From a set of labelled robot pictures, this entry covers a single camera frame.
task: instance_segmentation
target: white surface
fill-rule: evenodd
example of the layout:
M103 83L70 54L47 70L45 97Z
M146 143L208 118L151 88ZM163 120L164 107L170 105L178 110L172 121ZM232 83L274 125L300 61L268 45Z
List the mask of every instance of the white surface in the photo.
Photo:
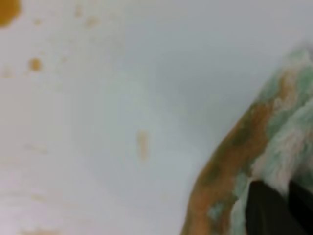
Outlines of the white surface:
M6 235L178 234L210 153L281 55L313 35L310 0L23 4L0 31L0 69L13 74L0 79ZM25 75L33 57L44 69Z

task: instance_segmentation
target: food stain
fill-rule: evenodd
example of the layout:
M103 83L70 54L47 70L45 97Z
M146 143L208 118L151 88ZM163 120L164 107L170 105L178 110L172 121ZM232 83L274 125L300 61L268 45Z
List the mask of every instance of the food stain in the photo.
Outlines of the food stain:
M12 78L13 77L13 73L9 67L4 67L3 72L2 72L2 77L3 78Z
M42 19L39 19L39 18L34 19L34 24L35 24L36 26L41 25L42 22L43 22Z
M93 28L99 23L99 19L95 16L91 16L86 21L87 28Z
M42 69L42 63L41 60L38 58L33 58L29 61L29 68L32 71L40 71Z
M83 15L83 8L81 5L76 5L75 7L75 14L76 17L81 17Z
M138 131L137 143L139 147L139 156L141 160L147 160L149 155L149 134L147 131Z
M66 63L68 61L68 58L66 56L63 56L61 58L62 63Z
M6 27L21 13L20 0L0 0L0 27Z
M37 229L35 231L21 231L20 235L60 235L60 231L58 230L43 230Z

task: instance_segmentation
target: black object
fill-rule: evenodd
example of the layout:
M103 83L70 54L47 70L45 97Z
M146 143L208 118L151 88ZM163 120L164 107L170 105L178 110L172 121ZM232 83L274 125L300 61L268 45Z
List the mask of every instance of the black object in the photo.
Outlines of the black object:
M263 182L252 182L246 230L248 235L313 235L313 195L291 182L286 203Z

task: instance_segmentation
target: orange droplet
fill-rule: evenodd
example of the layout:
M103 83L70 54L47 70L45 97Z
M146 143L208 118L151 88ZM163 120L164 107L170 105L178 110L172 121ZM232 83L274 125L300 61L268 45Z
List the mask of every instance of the orange droplet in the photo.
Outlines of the orange droplet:
M42 69L41 60L38 58L33 58L29 61L29 67L33 71L40 71Z
M0 27L8 26L21 10L20 0L0 0Z

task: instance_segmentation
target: brown stain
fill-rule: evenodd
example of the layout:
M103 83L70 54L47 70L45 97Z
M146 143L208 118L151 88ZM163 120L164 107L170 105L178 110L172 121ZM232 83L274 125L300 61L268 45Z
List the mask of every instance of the brown stain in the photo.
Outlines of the brown stain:
M34 19L34 25L36 25L36 26L40 26L42 24L42 22L43 22L42 19L39 19L39 18Z
M21 11L20 0L0 0L0 27L9 26Z
M3 78L12 78L13 77L13 73L8 66L4 67L3 72L2 72L2 77Z
M91 16L86 21L87 28L93 28L99 23L99 19L95 16Z
M62 62L62 63L66 63L67 61L68 61L68 57L63 56L63 57L61 58L61 62Z
M32 71L41 71L42 70L42 62L39 58L33 58L29 61L29 68Z
M37 229L34 231L21 231L20 235L61 235L59 230Z
M288 86L281 86L277 97L284 98L288 92ZM227 234L229 214L236 201L236 198L231 196L235 178L245 164L264 151L268 143L265 130L274 112L274 100L266 104L253 104L219 145L196 180L181 235L210 235L214 232ZM247 129L249 134L243 135L242 132ZM216 168L219 169L218 177L208 181L207 178ZM228 198L227 206L216 223L207 216L207 211L224 198Z
M83 15L83 7L80 4L77 4L75 6L75 12L74 12L75 17L81 17Z
M137 143L139 147L139 156L141 160L148 159L149 156L149 134L147 131L138 131Z

